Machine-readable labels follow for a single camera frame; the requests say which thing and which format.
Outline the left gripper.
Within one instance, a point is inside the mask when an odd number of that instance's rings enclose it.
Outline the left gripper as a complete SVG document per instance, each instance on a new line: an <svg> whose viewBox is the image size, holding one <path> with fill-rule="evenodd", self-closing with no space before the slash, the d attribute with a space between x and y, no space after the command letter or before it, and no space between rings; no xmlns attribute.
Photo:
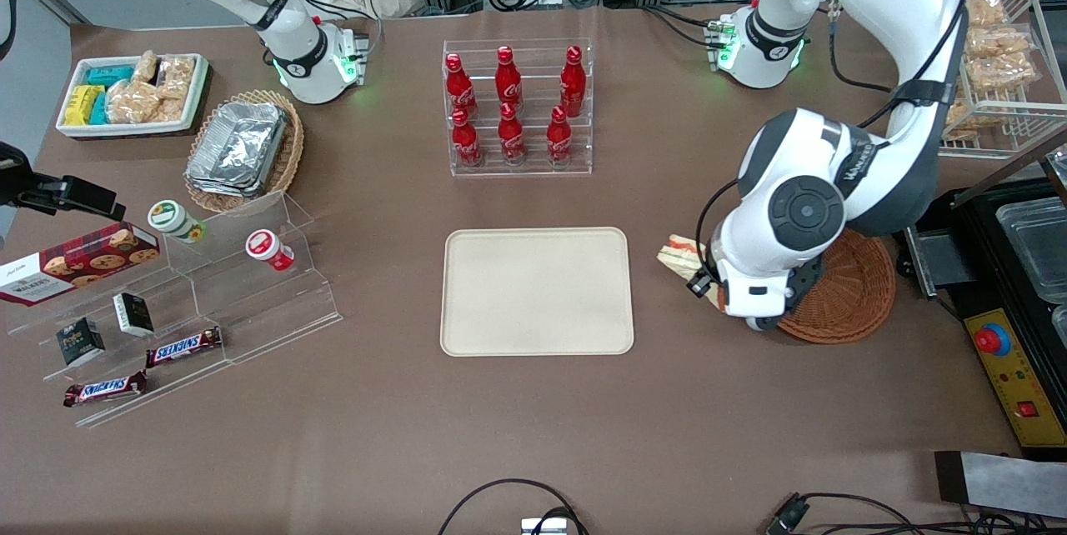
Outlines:
<svg viewBox="0 0 1067 535"><path fill-rule="evenodd" d="M727 259L716 262L723 311L743 318L758 331L773 330L782 318L794 313L824 274L824 258L813 257L797 267L770 274L747 274ZM697 298L715 300L718 280L706 270L696 270L686 288Z"/></svg>

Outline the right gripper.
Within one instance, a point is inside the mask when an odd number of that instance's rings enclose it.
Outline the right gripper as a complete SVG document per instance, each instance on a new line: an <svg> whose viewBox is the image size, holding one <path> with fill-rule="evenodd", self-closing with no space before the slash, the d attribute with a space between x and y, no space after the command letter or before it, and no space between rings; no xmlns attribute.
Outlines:
<svg viewBox="0 0 1067 535"><path fill-rule="evenodd" d="M79 211L120 223L126 206L117 194L80 177L34 172L23 152L1 142L1 204L33 211Z"/></svg>

